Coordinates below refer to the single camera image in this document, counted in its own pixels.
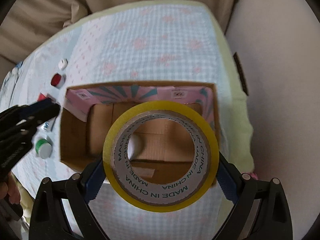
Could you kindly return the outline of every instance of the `human hand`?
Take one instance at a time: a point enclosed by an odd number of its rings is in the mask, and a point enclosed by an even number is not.
[[[8,174],[8,181],[0,183],[0,199],[3,199],[7,194],[9,194],[9,202],[11,204],[20,203],[20,192],[11,172]]]

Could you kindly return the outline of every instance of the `tape roll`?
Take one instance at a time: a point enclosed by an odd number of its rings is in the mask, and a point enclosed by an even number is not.
[[[165,185],[137,176],[127,156],[131,134],[144,122],[158,118],[181,124],[195,145],[188,172]],[[218,164],[218,143],[209,124],[188,106],[170,101],[150,101],[130,108],[111,126],[103,146],[104,170],[114,190],[130,204],[153,212],[176,211],[197,201],[213,183]]]

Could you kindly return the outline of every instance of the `silver screw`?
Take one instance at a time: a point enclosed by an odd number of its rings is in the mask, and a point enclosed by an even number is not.
[[[244,173],[242,174],[242,178],[244,178],[245,180],[249,180],[251,176],[248,173]]]
[[[80,179],[80,174],[79,174],[79,173],[75,173],[75,174],[73,174],[73,175],[71,176],[71,178],[72,178],[73,180]]]
[[[42,183],[43,184],[46,184],[46,183],[48,183],[49,182],[49,178],[44,178],[43,180],[42,180]]]
[[[273,178],[272,181],[273,181],[274,184],[280,184],[280,181],[277,178]]]

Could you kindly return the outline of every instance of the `curtain fold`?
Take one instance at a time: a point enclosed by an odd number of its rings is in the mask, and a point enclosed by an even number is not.
[[[0,55],[17,63],[88,12],[135,1],[140,0],[17,0],[0,27]],[[210,8],[225,31],[235,0],[196,1]]]

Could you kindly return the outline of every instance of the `bed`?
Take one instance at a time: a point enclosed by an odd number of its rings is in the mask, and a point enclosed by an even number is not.
[[[58,90],[50,80],[59,72],[62,58],[67,58],[69,64],[64,72],[66,83]],[[140,1],[82,18],[55,34],[8,73],[0,91],[0,112],[13,105],[31,104],[39,93],[49,93],[63,104],[68,86],[121,80],[215,83],[220,150],[240,172],[253,171],[246,95],[224,35],[200,2]],[[13,169],[33,198],[44,177],[62,180],[75,172],[60,162],[59,122],[60,116],[52,132],[39,131],[34,137],[34,141],[43,136],[52,141],[52,156],[43,160],[31,150]],[[70,206],[67,202],[64,206],[71,227],[80,234]],[[211,239],[231,207],[218,185],[191,206],[170,213],[131,206],[109,184],[103,184],[96,200],[90,202],[92,212],[112,239]]]

